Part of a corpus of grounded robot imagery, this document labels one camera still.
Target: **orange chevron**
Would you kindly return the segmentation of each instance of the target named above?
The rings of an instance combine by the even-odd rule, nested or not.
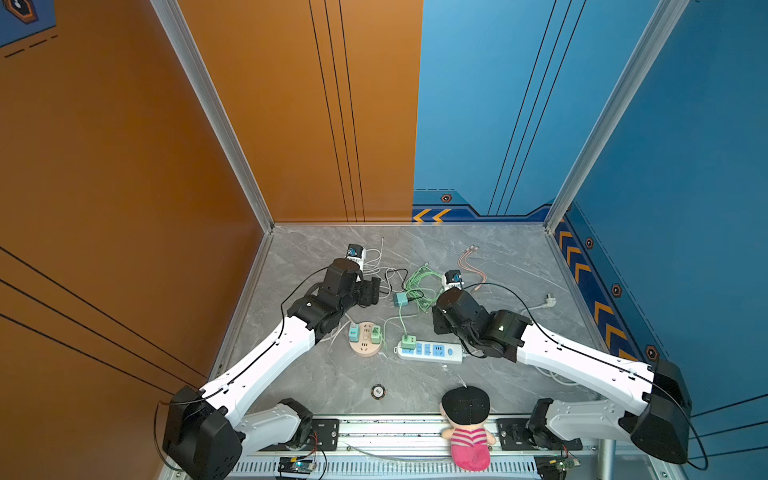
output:
[[[573,237],[571,232],[560,232],[560,250],[563,250],[563,237]]]
[[[413,220],[416,220],[417,222],[422,222],[422,223],[424,223],[424,220],[422,220],[422,216],[423,216],[424,214],[426,214],[427,212],[429,212],[430,210],[431,210],[431,208],[425,208],[424,210],[422,210],[422,212],[421,212],[420,214],[418,214],[418,215],[416,215],[415,217],[413,217]]]
[[[568,255],[565,258],[565,262],[568,264],[568,266],[571,266],[571,253],[581,253],[581,250],[576,247],[568,247],[566,250]]]
[[[606,325],[605,326],[605,346],[607,346],[609,349],[611,348],[611,334],[619,335],[623,339],[627,339],[627,335],[616,328],[615,326]]]
[[[588,265],[584,265],[583,263],[576,262],[576,272],[574,273],[574,276],[576,277],[576,283],[578,283],[578,273],[581,270],[586,270],[588,272],[592,271],[592,269]]]
[[[448,213],[449,211],[451,211],[451,209],[450,209],[450,208],[446,208],[445,210],[443,210],[443,211],[442,211],[442,212],[440,212],[439,214],[437,214],[437,215],[435,215],[434,217],[432,217],[432,219],[433,219],[435,222],[440,222],[440,223],[442,223],[442,220],[440,219],[440,217],[442,217],[443,215],[445,215],[445,214],[446,214],[446,213]]]
[[[605,304],[600,303],[600,302],[595,302],[594,303],[594,323],[595,323],[595,325],[600,325],[600,320],[598,319],[598,317],[600,316],[600,311],[601,310],[604,311],[604,312],[608,312],[611,315],[615,315],[613,309],[610,308],[608,305],[605,305]]]
[[[637,359],[636,359],[636,358],[634,358],[634,357],[633,357],[632,355],[630,355],[629,353],[626,353],[626,352],[625,352],[625,351],[623,351],[622,349],[619,349],[619,358],[620,358],[620,359],[627,359],[627,360],[632,360],[632,361],[634,361],[634,362],[636,362],[636,361],[637,361]]]

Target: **blue wall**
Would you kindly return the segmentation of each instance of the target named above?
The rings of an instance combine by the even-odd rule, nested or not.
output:
[[[551,202],[656,5],[425,0],[415,189],[454,190],[482,215]]]
[[[694,413],[768,392],[767,25],[765,1],[691,2],[576,199],[682,368]],[[765,419],[768,399],[694,424],[704,434]],[[705,438],[708,453],[765,444],[768,425]],[[687,471],[765,478],[767,458]]]
[[[33,5],[38,19],[32,23],[22,22],[5,5],[0,5],[0,47],[56,25],[53,0],[35,0]]]

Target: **green charger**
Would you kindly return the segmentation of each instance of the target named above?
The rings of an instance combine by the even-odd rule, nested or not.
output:
[[[382,327],[374,325],[371,329],[371,343],[379,345],[382,342]]]
[[[404,350],[415,350],[416,349],[416,336],[415,335],[403,335],[402,336],[402,342],[400,343],[400,346]]]

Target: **orange wall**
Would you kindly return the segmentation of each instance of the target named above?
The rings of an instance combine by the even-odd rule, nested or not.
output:
[[[180,5],[275,221],[410,220],[421,1]]]
[[[0,51],[0,246],[208,374],[258,223],[149,2],[56,2],[56,17]],[[2,251],[0,278],[205,382]],[[162,389],[182,386],[2,284],[0,313]],[[3,318],[0,356],[13,385],[0,400],[1,477],[157,475],[152,413],[167,393]]]

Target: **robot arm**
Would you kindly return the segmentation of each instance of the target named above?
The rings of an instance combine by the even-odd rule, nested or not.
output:
[[[195,480],[218,480],[240,456],[276,443],[301,447],[310,435],[312,414],[293,399],[243,420],[264,389],[293,360],[339,325],[355,305],[379,302],[381,279],[362,278],[365,250],[349,245],[315,284],[296,300],[272,333],[235,366],[200,391],[183,387],[171,400],[163,450]]]
[[[558,449],[563,441],[579,436],[615,439],[632,441],[666,462],[687,461],[691,402],[673,363],[659,360],[653,367],[622,359],[534,325],[518,313],[488,313],[458,287],[438,298],[432,320],[435,333],[454,333],[486,356],[550,370],[606,398],[595,402],[540,399],[527,425],[534,445]]]

